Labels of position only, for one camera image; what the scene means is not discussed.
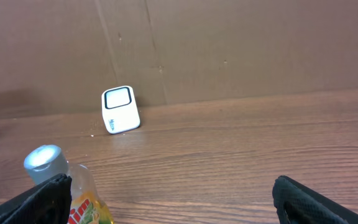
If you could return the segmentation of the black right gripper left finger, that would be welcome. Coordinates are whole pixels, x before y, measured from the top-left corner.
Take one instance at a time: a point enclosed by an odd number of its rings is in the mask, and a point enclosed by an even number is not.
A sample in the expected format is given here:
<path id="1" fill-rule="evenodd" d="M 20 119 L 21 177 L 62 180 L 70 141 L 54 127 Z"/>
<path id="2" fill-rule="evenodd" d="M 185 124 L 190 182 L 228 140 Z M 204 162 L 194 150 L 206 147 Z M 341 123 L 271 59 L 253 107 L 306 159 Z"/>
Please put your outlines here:
<path id="1" fill-rule="evenodd" d="M 72 178 L 57 174 L 0 205 L 0 224 L 66 224 Z"/>

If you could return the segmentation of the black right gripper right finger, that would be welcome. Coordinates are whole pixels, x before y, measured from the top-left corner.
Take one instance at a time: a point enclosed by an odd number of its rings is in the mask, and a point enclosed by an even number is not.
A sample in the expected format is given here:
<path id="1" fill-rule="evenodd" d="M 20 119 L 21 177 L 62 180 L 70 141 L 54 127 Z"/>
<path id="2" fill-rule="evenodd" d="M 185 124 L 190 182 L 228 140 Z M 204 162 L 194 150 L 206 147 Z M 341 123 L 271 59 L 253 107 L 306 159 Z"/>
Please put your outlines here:
<path id="1" fill-rule="evenodd" d="M 272 189 L 280 224 L 358 224 L 358 214 L 281 175 Z"/>

